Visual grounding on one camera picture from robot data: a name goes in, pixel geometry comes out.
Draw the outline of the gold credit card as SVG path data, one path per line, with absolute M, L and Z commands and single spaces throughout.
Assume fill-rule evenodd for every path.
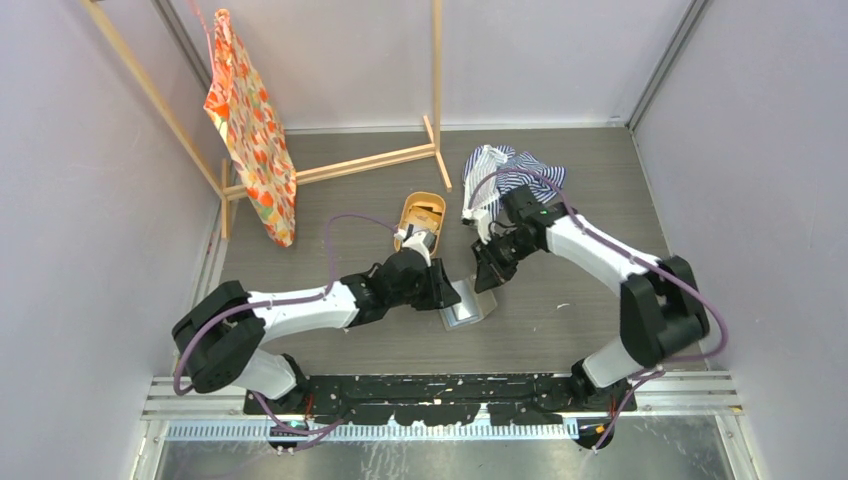
M 443 223 L 443 213 L 433 206 L 413 205 L 407 211 L 404 220 L 407 226 L 412 226 L 414 230 L 426 229 L 438 232 Z

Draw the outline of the grey card holder wallet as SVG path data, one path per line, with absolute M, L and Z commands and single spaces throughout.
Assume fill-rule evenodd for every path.
M 475 292 L 476 279 L 476 275 L 472 274 L 451 283 L 452 288 L 460 296 L 460 302 L 439 311 L 447 331 L 475 324 L 490 315 L 497 307 L 497 300 L 492 290 Z

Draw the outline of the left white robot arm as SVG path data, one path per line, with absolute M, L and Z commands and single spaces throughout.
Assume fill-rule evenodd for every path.
M 437 311 L 461 300 L 441 259 L 410 248 L 325 287 L 263 293 L 227 281 L 174 325 L 179 360 L 173 388 L 186 395 L 238 386 L 258 404 L 293 414 L 305 405 L 309 382 L 291 355 L 270 354 L 264 344 L 313 330 L 367 325 L 397 307 Z

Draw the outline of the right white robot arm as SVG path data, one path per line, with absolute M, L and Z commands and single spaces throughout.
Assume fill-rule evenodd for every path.
M 653 368 L 710 332 L 705 307 L 695 297 L 691 265 L 679 256 L 661 259 L 593 229 L 561 201 L 543 203 L 528 186 L 502 199 L 509 220 L 502 232 L 487 208 L 466 208 L 462 221 L 476 228 L 474 289 L 482 293 L 510 281 L 520 261 L 538 251 L 568 260 L 607 286 L 619 299 L 617 336 L 576 362 L 566 390 L 584 410 L 596 410 L 611 386 Z

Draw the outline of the orange oval tray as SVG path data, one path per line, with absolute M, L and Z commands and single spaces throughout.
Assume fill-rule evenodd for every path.
M 438 194 L 430 192 L 414 192 L 404 203 L 400 221 L 394 235 L 394 248 L 399 251 L 402 242 L 418 231 L 427 231 L 429 238 L 425 242 L 429 252 L 434 256 L 437 252 L 442 235 L 446 202 Z

